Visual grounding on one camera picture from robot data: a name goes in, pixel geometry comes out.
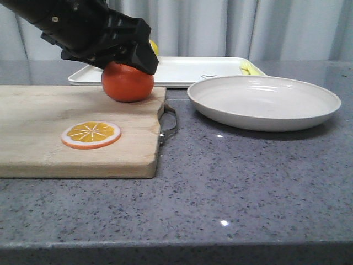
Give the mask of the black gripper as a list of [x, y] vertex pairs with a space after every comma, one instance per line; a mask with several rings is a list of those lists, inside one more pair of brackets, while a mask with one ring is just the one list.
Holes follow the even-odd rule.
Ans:
[[110, 9], [106, 1], [1, 1], [62, 49], [64, 60], [104, 69], [112, 60], [155, 74], [159, 61], [142, 19]]

